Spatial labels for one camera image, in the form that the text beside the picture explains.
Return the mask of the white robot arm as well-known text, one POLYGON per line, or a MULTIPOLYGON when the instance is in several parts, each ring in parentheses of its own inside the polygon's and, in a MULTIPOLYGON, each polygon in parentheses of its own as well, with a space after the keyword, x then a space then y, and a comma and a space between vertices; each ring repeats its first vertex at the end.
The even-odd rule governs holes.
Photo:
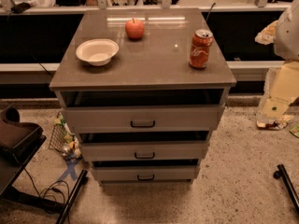
POLYGON ((299 97, 299 0, 293 0, 277 21, 256 35, 255 41, 273 43, 275 54, 284 60, 280 68, 270 69, 266 75, 256 115, 257 126, 265 128, 281 120, 299 97))

